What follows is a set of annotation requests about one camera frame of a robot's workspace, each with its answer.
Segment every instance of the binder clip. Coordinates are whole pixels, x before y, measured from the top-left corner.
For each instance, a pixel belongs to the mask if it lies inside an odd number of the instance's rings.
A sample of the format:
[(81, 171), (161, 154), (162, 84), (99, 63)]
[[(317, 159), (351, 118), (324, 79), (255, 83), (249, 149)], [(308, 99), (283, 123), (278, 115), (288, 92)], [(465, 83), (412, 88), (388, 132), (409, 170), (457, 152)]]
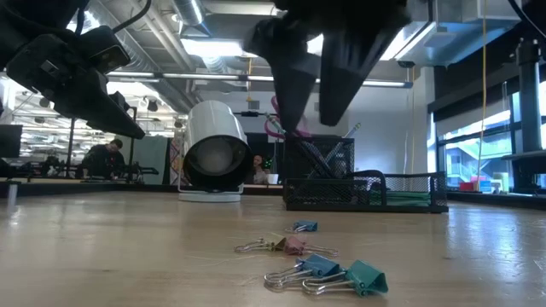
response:
[(296, 265), (281, 272), (269, 273), (264, 276), (266, 286), (282, 289), (294, 283), (309, 278), (322, 278), (340, 272), (340, 265), (317, 254), (311, 254), (307, 259), (296, 259)]
[(338, 255), (338, 251), (333, 248), (308, 245), (293, 235), (284, 243), (284, 252), (288, 255), (303, 255), (306, 252), (320, 252), (332, 257)]
[(286, 242), (286, 238), (282, 235), (267, 234), (264, 238), (250, 242), (244, 246), (236, 246), (235, 252), (250, 252), (250, 251), (282, 251)]
[(292, 228), (284, 230), (290, 234), (297, 234), (298, 232), (302, 231), (317, 231), (318, 223), (314, 221), (300, 220), (294, 223)]
[(355, 291), (360, 297), (370, 292), (387, 293), (385, 273), (357, 260), (345, 272), (340, 272), (323, 278), (307, 279), (302, 282), (304, 292), (308, 294), (323, 294), (327, 292)]

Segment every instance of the monitor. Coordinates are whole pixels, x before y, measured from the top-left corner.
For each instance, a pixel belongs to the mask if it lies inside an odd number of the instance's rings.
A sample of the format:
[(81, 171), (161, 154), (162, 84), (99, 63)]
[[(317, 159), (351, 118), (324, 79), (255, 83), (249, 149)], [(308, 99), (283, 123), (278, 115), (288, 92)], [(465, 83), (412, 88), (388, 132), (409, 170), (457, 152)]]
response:
[(0, 125), (0, 158), (19, 158), (22, 125)]

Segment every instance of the table surface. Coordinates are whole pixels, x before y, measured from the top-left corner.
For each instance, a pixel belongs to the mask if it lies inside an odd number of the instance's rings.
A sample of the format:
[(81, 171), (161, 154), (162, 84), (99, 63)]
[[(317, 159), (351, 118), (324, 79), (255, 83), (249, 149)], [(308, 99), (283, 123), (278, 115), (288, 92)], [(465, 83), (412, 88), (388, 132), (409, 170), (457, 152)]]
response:
[[(284, 211), (280, 197), (190, 204), (176, 194), (20, 198), (0, 218), (2, 306), (545, 306), (546, 212), (451, 204), (442, 215)], [(282, 252), (233, 246), (319, 223), (310, 244), (386, 273), (389, 293), (275, 293)]]

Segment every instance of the black mesh desk organizer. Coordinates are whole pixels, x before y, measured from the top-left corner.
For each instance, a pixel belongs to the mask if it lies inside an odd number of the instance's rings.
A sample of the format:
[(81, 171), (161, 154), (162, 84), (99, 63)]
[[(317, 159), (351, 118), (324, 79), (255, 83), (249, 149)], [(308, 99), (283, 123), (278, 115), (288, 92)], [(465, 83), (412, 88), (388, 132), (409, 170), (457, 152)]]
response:
[(445, 174), (395, 175), (354, 169), (354, 140), (291, 138), (283, 198), (290, 211), (447, 212)]

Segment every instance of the teal binder clip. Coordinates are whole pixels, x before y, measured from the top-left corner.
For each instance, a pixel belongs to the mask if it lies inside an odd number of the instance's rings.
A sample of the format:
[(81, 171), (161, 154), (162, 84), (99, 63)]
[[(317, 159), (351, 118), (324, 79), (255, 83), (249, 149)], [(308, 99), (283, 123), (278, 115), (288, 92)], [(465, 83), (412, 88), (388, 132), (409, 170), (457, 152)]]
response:
[(284, 288), (310, 278), (322, 278), (338, 274), (340, 265), (317, 254), (311, 254), (307, 259), (296, 259), (296, 265), (281, 272), (269, 273), (264, 276), (266, 286)]
[(315, 221), (299, 220), (298, 222), (293, 224), (292, 228), (285, 230), (286, 232), (291, 234), (297, 234), (298, 232), (302, 231), (317, 231), (318, 223)]
[(387, 293), (389, 291), (385, 273), (360, 260), (355, 261), (347, 271), (323, 278), (307, 279), (302, 284), (304, 292), (315, 295), (354, 291), (364, 297), (370, 292)]

